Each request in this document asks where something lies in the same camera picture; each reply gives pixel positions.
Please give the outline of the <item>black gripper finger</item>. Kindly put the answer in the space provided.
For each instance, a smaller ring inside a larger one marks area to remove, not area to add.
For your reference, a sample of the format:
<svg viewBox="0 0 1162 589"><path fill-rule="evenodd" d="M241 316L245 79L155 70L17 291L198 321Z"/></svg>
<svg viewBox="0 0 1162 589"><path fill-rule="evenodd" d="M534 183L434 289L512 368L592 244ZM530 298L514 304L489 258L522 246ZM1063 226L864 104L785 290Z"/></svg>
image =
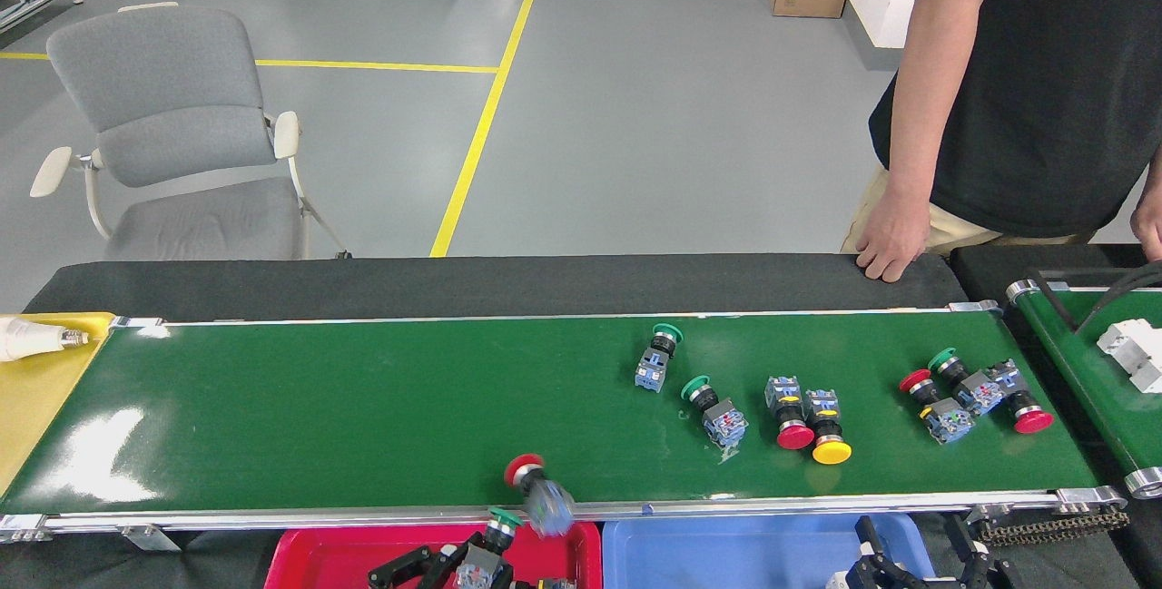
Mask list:
<svg viewBox="0 0 1162 589"><path fill-rule="evenodd" d="M855 526L861 556L848 572L849 588L917 588L918 579L894 563L877 536L870 517L860 517Z"/></svg>
<svg viewBox="0 0 1162 589"><path fill-rule="evenodd" d="M1009 588L1009 581L1003 579L996 559L983 543L974 539L957 515L944 515L944 530L955 555L964 563L963 572L956 579L959 588Z"/></svg>
<svg viewBox="0 0 1162 589"><path fill-rule="evenodd" d="M370 569L367 586L370 588L401 588L409 582L418 581L415 588L452 588L454 568L468 554L468 543L461 545L444 545L438 552L428 546L419 546L406 555Z"/></svg>

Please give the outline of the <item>person's right hand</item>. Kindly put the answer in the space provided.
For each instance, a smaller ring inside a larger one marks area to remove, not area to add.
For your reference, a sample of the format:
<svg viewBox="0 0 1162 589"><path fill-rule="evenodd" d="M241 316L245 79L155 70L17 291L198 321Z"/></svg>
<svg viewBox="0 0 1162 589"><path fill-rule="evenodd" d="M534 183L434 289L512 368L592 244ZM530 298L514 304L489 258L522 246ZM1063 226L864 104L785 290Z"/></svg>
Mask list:
<svg viewBox="0 0 1162 589"><path fill-rule="evenodd" d="M856 266L868 279L901 281L905 270L926 250L930 229L927 199L888 184L856 240Z"/></svg>

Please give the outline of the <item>person's left hand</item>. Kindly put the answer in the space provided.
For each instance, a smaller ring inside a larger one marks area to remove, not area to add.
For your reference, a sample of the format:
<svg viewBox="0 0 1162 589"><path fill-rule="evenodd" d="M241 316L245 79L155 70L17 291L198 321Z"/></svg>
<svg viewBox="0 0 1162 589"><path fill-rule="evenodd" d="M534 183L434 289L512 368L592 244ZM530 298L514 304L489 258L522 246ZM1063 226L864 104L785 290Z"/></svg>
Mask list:
<svg viewBox="0 0 1162 589"><path fill-rule="evenodd" d="M1145 189L1129 216L1129 229L1136 237L1145 258L1149 263L1161 261L1161 175L1150 168L1145 180Z"/></svg>

